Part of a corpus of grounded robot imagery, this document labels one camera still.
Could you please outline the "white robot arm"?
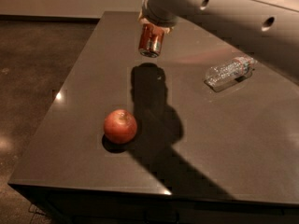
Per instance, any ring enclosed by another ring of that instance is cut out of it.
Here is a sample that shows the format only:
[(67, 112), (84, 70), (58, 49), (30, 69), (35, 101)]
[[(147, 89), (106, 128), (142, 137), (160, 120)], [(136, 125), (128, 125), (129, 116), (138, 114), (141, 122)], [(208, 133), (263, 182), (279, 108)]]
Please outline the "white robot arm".
[(192, 22), (299, 82), (299, 0), (144, 0), (148, 21)]

